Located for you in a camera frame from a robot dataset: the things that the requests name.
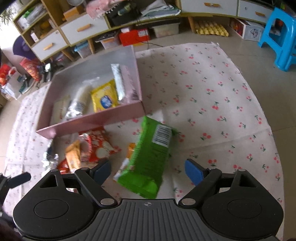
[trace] green snack bag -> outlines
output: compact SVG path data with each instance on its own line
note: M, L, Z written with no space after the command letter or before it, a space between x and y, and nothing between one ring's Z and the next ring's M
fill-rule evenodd
M118 183L144 198L155 199L163 181L173 132L172 128L144 116L141 136Z

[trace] barcode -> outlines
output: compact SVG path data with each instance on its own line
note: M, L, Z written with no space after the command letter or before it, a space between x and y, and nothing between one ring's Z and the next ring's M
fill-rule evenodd
M157 125L152 142L168 148L171 137L172 137L172 129L170 127Z

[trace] blue gripper pad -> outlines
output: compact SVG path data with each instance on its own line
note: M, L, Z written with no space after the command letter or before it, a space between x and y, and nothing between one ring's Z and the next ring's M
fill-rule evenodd
M188 160L185 161L185 173L194 185L198 185L204 179L202 171Z
M107 161L94 174L94 181L102 185L104 181L111 175L111 163Z

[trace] plastic storage box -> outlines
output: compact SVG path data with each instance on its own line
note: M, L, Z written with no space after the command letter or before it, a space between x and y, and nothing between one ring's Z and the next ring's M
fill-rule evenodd
M81 58L86 58L87 56L91 55L91 49L89 48L89 44L87 41L76 45L74 51L79 53Z
M96 43L101 42L104 49L110 49L121 45L119 36L119 31L114 31L111 33L104 34L95 40Z
M96 113L94 113L92 101L90 101L83 116L50 125L53 105L57 100L67 95L73 99L85 80L98 79L98 85L107 83L114 78L111 64L115 63L123 64L128 68L139 100L133 100L129 104L121 104ZM52 139L55 136L60 137L86 131L144 115L136 56L133 46L127 46L106 54L92 55L87 60L56 73L45 96L36 132L47 139Z
M71 61L64 55L63 53L59 54L55 59L54 59L58 65L62 65L64 67L67 67Z
M175 35L179 33L179 24L180 23L171 23L160 26L152 27L154 29L155 35L157 38L164 36Z

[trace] foil wrapper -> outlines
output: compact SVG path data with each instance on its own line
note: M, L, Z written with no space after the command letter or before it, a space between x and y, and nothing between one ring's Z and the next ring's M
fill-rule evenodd
M133 100L138 100L138 94L127 66L111 64L114 75L118 101L121 104L129 104Z
M84 85L78 89L66 113L65 118L67 121L83 115L90 99L91 90L92 86L90 84Z
M44 177L50 170L56 169L59 164L59 155L54 154L53 149L53 139L47 145L46 151L43 153L43 159L41 161L43 163L44 171L41 176Z

